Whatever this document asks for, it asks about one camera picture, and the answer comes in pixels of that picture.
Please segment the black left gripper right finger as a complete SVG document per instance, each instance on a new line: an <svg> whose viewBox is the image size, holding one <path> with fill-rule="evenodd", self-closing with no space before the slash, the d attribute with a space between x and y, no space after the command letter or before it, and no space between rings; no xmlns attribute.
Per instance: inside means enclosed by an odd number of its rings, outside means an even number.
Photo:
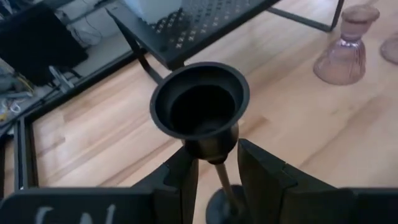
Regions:
<svg viewBox="0 0 398 224"><path fill-rule="evenodd" d="M254 224L339 224L334 187L247 139L238 141L238 166Z"/></svg>

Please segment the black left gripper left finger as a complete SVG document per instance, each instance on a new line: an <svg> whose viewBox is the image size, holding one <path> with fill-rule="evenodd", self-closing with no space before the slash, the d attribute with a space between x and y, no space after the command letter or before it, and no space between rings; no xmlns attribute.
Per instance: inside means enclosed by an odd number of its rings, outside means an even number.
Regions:
<svg viewBox="0 0 398 224"><path fill-rule="evenodd" d="M146 224L192 224L198 184L198 160L182 146L132 188L149 196Z"/></svg>

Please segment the black metal candlestick holder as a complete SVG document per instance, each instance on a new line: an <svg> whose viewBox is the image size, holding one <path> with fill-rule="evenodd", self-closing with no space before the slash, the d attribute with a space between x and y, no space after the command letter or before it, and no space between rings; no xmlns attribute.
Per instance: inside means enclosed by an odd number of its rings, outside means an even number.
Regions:
<svg viewBox="0 0 398 224"><path fill-rule="evenodd" d="M243 187L231 184L224 164L238 142L238 121L249 96L241 72L223 63L200 62L168 75L150 100L156 126L217 171L222 188L208 202L206 224L251 222Z"/></svg>

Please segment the pink glass candle holder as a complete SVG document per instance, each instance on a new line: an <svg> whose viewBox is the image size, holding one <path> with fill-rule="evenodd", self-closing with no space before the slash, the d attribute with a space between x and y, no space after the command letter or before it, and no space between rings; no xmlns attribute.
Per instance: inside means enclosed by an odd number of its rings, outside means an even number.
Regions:
<svg viewBox="0 0 398 224"><path fill-rule="evenodd" d="M398 32L392 34L382 43L380 54L386 61L398 65Z"/></svg>
<svg viewBox="0 0 398 224"><path fill-rule="evenodd" d="M314 74L333 85L350 85L362 79L366 72L366 48L362 37L379 16L379 10L369 4L347 7L341 13L340 38L317 58Z"/></svg>

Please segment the black perforated metal shelf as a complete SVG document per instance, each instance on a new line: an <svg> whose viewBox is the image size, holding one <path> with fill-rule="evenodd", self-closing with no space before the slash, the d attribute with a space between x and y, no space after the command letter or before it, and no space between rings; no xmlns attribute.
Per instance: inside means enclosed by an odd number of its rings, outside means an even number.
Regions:
<svg viewBox="0 0 398 224"><path fill-rule="evenodd" d="M182 0L182 7L147 24L126 5L108 10L127 40L132 54L147 74L160 83L162 77L149 65L149 52L165 68L174 71L187 59L216 42L258 14L268 11L303 25L331 32L337 25L345 0L338 0L330 25L298 16L274 7L280 0Z"/></svg>

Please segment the broad-leaf plant in white pot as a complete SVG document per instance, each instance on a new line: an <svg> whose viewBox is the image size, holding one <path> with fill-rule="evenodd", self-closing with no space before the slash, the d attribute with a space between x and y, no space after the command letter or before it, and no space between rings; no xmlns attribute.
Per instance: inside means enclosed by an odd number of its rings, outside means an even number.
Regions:
<svg viewBox="0 0 398 224"><path fill-rule="evenodd" d="M157 23L177 12L182 6L182 0L122 0L122 2L147 24Z"/></svg>

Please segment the black aluminium table frame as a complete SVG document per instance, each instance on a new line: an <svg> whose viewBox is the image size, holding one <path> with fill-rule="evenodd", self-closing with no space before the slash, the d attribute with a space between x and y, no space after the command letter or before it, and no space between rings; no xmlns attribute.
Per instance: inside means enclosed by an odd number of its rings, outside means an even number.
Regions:
<svg viewBox="0 0 398 224"><path fill-rule="evenodd" d="M83 91L89 89L98 82L104 80L112 73L122 69L127 64L144 56L147 50L133 50L116 58L112 62L99 68L91 75L82 78L76 86L68 89L65 93L49 94L39 104L34 106L26 114L17 118L14 122L14 190L25 190L39 186L39 177L36 163L34 130L32 123L66 103Z"/></svg>

